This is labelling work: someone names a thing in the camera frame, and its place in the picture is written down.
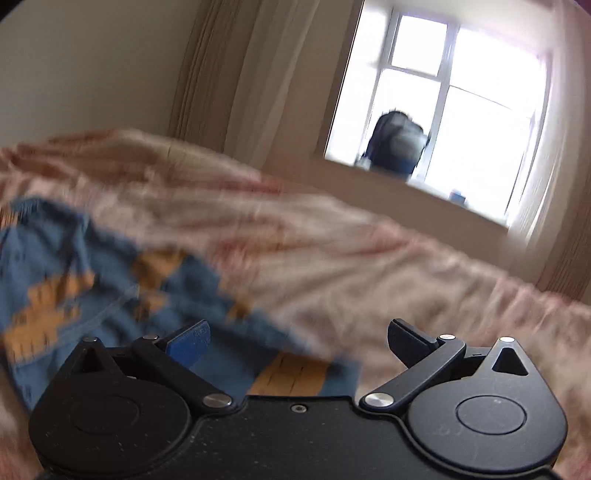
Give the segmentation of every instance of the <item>circular cap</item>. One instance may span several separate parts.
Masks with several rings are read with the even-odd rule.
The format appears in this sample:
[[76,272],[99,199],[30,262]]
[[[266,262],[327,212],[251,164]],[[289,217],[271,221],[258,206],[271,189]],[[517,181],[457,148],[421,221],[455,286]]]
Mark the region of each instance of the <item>circular cap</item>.
[[124,397],[90,398],[70,411],[72,425],[96,435],[114,434],[130,428],[139,419],[136,402]]
[[527,418],[518,403],[495,395],[464,400],[457,406],[457,419],[474,432],[505,435],[519,430]]
[[226,408],[232,405],[232,397],[224,393],[212,393],[203,397],[203,405],[209,408]]
[[376,392],[366,395],[363,401],[371,407],[386,408],[394,403],[394,398],[387,393]]
[[54,381],[31,414],[39,455],[75,476],[129,476],[173,450],[190,423],[174,391],[105,372]]
[[566,418],[550,390],[536,389],[529,377],[480,374],[435,385],[413,400],[407,421],[415,440],[471,472],[505,475],[551,463],[566,437]]

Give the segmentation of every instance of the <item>pink floral bedspread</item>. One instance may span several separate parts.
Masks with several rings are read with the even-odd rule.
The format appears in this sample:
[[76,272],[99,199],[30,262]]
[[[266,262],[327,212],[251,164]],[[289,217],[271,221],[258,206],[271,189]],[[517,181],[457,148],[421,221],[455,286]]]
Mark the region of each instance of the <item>pink floral bedspread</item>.
[[[59,200],[142,245],[175,245],[206,258],[228,292],[265,310],[318,357],[360,360],[358,394],[402,371],[385,346],[394,317],[474,346],[516,337],[569,418],[557,470],[591,480],[591,309],[388,218],[306,191],[133,130],[0,151],[1,202]],[[40,467],[26,415],[5,378],[2,386],[0,476],[29,480]]]

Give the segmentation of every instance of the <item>dark backpack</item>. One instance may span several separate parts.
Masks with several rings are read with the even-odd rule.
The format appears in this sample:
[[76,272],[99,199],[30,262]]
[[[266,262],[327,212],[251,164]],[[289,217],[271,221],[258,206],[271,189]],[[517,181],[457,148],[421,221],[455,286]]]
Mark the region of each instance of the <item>dark backpack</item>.
[[363,156],[371,160],[372,167],[410,176],[428,142],[423,129],[406,113],[388,112],[375,125]]

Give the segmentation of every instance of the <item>beige curtain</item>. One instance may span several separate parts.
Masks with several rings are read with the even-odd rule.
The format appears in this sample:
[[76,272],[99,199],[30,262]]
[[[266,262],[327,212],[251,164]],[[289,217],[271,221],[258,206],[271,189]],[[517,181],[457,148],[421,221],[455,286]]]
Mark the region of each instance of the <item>beige curtain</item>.
[[509,229],[509,270],[579,299],[591,275],[591,17],[572,0],[554,0],[553,14],[548,111]]
[[221,152],[261,0],[200,1],[168,134]]
[[319,0],[202,0],[169,134],[262,167]]

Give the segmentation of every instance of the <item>blue blanket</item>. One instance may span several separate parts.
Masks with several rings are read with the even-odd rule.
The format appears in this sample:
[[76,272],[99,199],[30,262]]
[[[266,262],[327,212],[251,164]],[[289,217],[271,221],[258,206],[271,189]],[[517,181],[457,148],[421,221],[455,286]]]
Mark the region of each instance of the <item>blue blanket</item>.
[[141,250],[87,215],[39,198],[0,209],[0,329],[5,364],[33,408],[84,336],[128,345],[208,321],[212,343],[191,370],[246,393],[353,395],[358,367],[324,363],[219,291],[219,277],[178,249]]

